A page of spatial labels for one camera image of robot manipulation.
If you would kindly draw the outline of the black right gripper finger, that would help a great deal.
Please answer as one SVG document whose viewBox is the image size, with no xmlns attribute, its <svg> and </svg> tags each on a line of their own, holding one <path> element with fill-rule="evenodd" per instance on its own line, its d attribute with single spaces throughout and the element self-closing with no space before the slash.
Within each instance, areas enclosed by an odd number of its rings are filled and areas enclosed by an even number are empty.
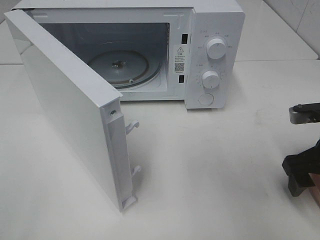
<svg viewBox="0 0 320 240">
<path fill-rule="evenodd" d="M 289 120 L 294 125 L 319 123 L 320 103 L 298 104 L 290 107 Z"/>
<path fill-rule="evenodd" d="M 316 184 L 310 174 L 320 174 L 320 141 L 299 154 L 287 155 L 282 167 L 288 176 L 288 189 L 293 197 Z"/>
</svg>

